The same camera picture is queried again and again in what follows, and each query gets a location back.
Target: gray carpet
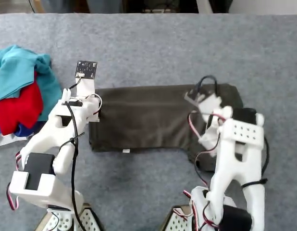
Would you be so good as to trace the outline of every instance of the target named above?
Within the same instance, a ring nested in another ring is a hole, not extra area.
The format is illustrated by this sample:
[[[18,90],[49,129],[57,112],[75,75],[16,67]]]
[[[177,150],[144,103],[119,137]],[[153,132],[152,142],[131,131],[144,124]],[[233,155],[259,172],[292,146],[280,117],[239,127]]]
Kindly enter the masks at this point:
[[[62,87],[74,83],[78,60],[99,62],[97,88],[193,84],[207,74],[236,85],[245,106],[266,116],[265,230],[297,230],[297,16],[0,15],[0,49],[14,43],[49,53]],[[31,231],[45,212],[24,201],[12,212],[5,198],[24,145],[0,148],[0,231]],[[187,203],[182,190],[201,184],[182,151],[92,153],[88,133],[75,180],[108,231],[156,231],[172,205]],[[227,194],[246,206],[237,183]]]

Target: metal base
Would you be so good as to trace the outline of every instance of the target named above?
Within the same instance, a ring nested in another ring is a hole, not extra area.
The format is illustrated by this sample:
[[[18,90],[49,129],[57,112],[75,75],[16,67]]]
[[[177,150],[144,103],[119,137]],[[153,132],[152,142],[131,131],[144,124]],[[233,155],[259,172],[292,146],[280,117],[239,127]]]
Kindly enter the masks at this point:
[[[173,208],[183,211],[185,214],[190,213],[189,205],[177,205],[171,208],[170,213],[165,219],[163,225],[160,228],[160,231],[190,231],[192,230],[191,222],[183,219],[182,217],[176,215],[173,212]]]
[[[59,217],[59,223],[56,216],[54,216],[52,213],[47,213],[35,231],[82,231],[75,218],[70,221],[69,219],[65,219],[64,217],[60,216],[59,213],[55,214]],[[86,231],[104,231],[103,225],[94,212],[92,212],[91,206],[89,204],[84,205],[82,213],[79,217]]]

